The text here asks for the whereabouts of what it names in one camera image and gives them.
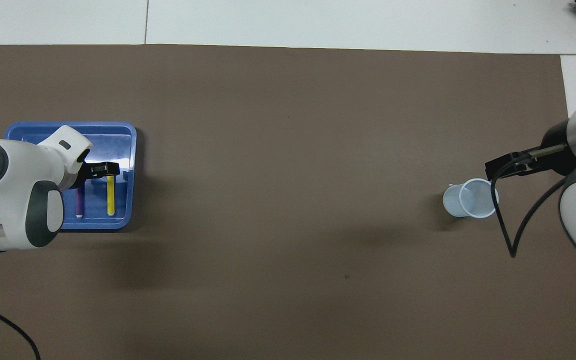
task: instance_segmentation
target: plastic cup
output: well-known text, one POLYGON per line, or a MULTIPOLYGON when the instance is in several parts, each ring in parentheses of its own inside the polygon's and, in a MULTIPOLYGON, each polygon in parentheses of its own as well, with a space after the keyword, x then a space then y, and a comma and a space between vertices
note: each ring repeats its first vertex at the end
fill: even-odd
MULTIPOLYGON (((499 193, 495 190, 496 200, 499 193)), ((490 197, 490 182, 484 178, 471 178, 463 184, 452 185, 443 193, 443 207, 457 218, 484 219, 495 213, 490 197)))

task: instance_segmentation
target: purple marker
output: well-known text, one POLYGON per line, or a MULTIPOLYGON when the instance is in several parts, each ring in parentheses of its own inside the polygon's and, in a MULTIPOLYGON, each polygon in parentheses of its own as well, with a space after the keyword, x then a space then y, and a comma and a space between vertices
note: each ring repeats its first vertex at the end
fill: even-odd
POLYGON ((84 196, 86 194, 85 189, 85 183, 75 189, 75 216, 78 219, 84 217, 84 196))

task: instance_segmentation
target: brown surface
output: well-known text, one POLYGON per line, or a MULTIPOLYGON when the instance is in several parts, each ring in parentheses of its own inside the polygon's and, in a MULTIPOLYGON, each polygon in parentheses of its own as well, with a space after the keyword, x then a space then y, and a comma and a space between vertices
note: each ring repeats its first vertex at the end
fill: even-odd
MULTIPOLYGON (((0 137, 140 136, 132 222, 0 255, 0 312, 47 360, 576 359, 556 202, 516 259, 441 205, 565 104, 555 55, 0 46, 0 137)), ((557 178, 500 182, 513 230, 557 178)), ((0 358, 31 355, 0 324, 0 358)))

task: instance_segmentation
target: marker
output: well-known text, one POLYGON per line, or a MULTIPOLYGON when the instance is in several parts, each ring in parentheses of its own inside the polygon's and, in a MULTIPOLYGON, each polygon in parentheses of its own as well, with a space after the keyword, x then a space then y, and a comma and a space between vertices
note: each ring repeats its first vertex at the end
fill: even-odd
POLYGON ((108 193, 108 216, 115 216, 115 177, 106 176, 105 181, 108 183, 107 193, 108 193))
POLYGON ((75 189, 75 216, 78 219, 84 217, 84 197, 86 194, 86 184, 82 184, 75 189))

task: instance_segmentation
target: cup rim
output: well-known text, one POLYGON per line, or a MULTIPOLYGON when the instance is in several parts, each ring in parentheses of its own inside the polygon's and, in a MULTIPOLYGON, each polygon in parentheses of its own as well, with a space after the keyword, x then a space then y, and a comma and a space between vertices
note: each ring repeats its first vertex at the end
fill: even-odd
MULTIPOLYGON (((491 182, 489 182, 485 178, 480 178, 480 177, 471 178, 470 180, 464 182, 463 184, 461 184, 461 187, 459 188, 459 194, 457 196, 459 198, 459 205, 461 205, 461 209, 464 210, 464 212, 466 212, 466 214, 468 214, 469 217, 473 217, 475 219, 485 219, 485 218, 487 218, 490 215, 493 215, 495 213, 495 207, 494 206, 493 206, 492 210, 487 214, 475 215, 466 209, 466 207, 464 206, 464 201, 462 201, 462 191, 464 191, 464 188, 466 187, 466 185, 468 185, 470 183, 474 183, 474 182, 483 182, 483 183, 486 183, 486 184, 492 186, 491 182)), ((494 195, 496 196, 496 202, 499 203, 499 192, 497 191, 497 189, 494 189, 494 195)))

